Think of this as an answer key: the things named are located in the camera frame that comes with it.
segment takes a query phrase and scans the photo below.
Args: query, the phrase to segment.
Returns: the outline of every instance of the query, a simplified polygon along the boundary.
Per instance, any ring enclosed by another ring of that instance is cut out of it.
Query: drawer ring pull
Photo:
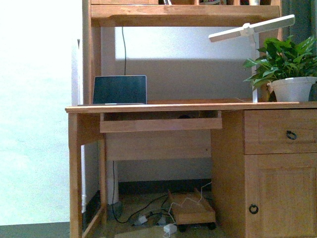
[[[251,214],[257,214],[259,211],[259,207],[256,204],[251,204],[251,206],[249,207],[249,212]]]
[[[291,140],[296,140],[297,138],[297,135],[290,130],[286,131],[286,136]]]

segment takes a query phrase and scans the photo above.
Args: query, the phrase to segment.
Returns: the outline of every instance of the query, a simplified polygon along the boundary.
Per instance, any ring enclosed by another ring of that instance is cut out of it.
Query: laptop lid
[[[145,75],[95,77],[93,104],[146,104]]]

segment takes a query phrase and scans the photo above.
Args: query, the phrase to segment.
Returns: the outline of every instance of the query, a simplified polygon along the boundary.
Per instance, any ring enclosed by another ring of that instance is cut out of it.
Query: green leaves
[[[313,49],[317,39],[313,36],[299,44],[292,42],[292,36],[285,41],[267,38],[264,47],[258,49],[265,56],[256,60],[247,59],[243,67],[257,67],[256,73],[244,81],[250,81],[255,87],[266,82],[298,76],[317,76],[317,57]]]

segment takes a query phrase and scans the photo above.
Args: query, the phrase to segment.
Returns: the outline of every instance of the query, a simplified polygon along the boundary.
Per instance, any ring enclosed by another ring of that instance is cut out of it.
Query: white desk lamp
[[[236,38],[240,36],[248,36],[250,45],[252,48],[252,59],[255,60],[259,57],[259,52],[256,50],[256,42],[254,40],[254,34],[271,31],[278,28],[283,28],[287,26],[292,26],[295,24],[295,15],[283,16],[275,18],[268,21],[263,21],[250,25],[250,23],[245,23],[242,27],[235,29],[222,31],[209,35],[211,42],[223,41],[231,38]],[[252,67],[252,74],[256,73],[256,66]],[[258,102],[258,92],[253,88],[253,102]]]

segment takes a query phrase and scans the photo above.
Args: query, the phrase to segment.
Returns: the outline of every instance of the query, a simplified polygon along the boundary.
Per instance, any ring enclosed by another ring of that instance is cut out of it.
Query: caster wheel
[[[178,228],[179,232],[185,232],[187,226],[186,225],[178,225],[177,228]]]
[[[207,227],[209,230],[214,230],[214,229],[216,229],[217,226],[216,226],[215,222],[210,222],[207,224]]]

